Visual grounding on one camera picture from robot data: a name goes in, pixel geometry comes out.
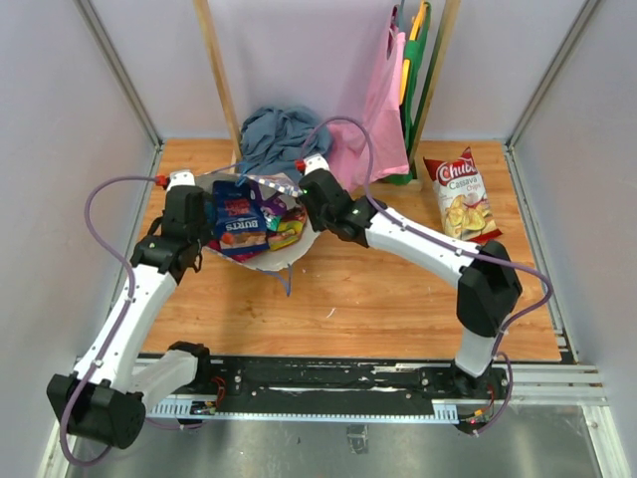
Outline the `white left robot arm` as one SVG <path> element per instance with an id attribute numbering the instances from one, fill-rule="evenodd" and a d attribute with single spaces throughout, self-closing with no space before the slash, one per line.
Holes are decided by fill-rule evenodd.
<path id="1" fill-rule="evenodd" d="M 213 381 L 210 352 L 201 344 L 177 342 L 142 371 L 133 370 L 157 315 L 186 272 L 200 270 L 202 248 L 211 238 L 206 193 L 192 172 L 151 181 L 166 191 L 162 214 L 130 258 L 103 237 L 97 239 L 123 266 L 123 288 L 89 350 L 69 374 L 54 375 L 47 386 L 60 444 L 70 462 L 77 459 L 69 436 L 125 449 L 139 435 L 147 411 L 181 387 L 199 394 Z"/>

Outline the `colourful orange candy bag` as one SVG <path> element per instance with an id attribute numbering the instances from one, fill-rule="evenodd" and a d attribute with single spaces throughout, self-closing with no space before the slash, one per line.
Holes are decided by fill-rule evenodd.
<path id="1" fill-rule="evenodd" d="M 277 251 L 298 242 L 305 229 L 307 213 L 297 206 L 283 216 L 272 216 L 267 220 L 267 240 L 269 248 Z"/>

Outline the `red Chubi cassava chips bag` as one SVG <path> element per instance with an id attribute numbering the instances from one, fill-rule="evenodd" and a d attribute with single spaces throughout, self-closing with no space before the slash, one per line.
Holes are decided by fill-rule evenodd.
<path id="1" fill-rule="evenodd" d="M 443 232 L 454 239 L 486 243 L 502 235 L 491 207 L 484 178 L 472 151 L 455 160 L 424 157 L 424 166 L 437 198 Z"/>

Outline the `blue checkered paper bag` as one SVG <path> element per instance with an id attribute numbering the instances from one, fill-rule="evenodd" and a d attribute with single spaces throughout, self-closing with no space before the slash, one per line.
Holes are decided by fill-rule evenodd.
<path id="1" fill-rule="evenodd" d="M 219 243 L 213 236 L 213 229 L 215 224 L 215 205 L 212 195 L 213 183 L 216 181 L 235 181 L 239 184 L 252 182 L 259 182 L 267 184 L 272 188 L 279 188 L 286 194 L 294 197 L 299 205 L 302 206 L 300 196 L 301 190 L 298 186 L 292 182 L 286 175 L 274 174 L 274 175 L 255 175 L 255 174 L 242 174 L 239 172 L 227 171 L 225 169 L 217 169 L 205 174 L 197 175 L 195 177 L 195 184 L 202 187 L 205 192 L 211 195 L 210 203 L 206 206 L 206 214 L 209 221 L 212 223 L 212 239 L 208 243 L 207 248 L 213 252 L 216 256 L 221 257 L 233 264 L 242 266 L 244 268 L 263 272 L 265 274 L 274 276 L 276 278 L 281 277 L 283 271 L 290 272 L 293 264 L 299 259 L 304 257 L 316 242 L 319 234 L 313 230 L 309 216 L 307 213 L 307 222 L 301 239 L 295 244 L 286 248 L 273 251 L 270 248 L 261 253 L 227 256 L 220 251 Z"/>

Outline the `blue Burts chips bag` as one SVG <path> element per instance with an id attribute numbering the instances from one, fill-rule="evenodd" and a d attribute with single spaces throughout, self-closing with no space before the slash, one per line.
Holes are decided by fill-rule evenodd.
<path id="1" fill-rule="evenodd" d="M 216 218 L 213 236 L 222 253 L 237 256 L 269 249 L 266 219 L 248 183 L 216 181 L 212 195 Z"/>

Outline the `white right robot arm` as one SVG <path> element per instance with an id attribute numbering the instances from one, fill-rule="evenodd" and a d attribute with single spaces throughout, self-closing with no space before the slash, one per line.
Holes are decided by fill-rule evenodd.
<path id="1" fill-rule="evenodd" d="M 325 169 L 305 175 L 300 188 L 314 231 L 327 230 L 343 242 L 394 254 L 456 289 L 456 316 L 464 331 L 452 361 L 451 385 L 464 398 L 484 390 L 501 325 L 523 291 L 504 245 L 453 239 L 373 198 L 352 199 Z"/>

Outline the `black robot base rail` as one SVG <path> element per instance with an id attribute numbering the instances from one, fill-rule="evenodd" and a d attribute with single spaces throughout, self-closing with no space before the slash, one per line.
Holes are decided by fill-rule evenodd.
<path id="1" fill-rule="evenodd" d="M 447 361 L 353 358 L 221 357 L 212 378 L 184 385 L 149 417 L 345 423 L 479 423 L 508 394 L 500 365 L 462 378 Z"/>

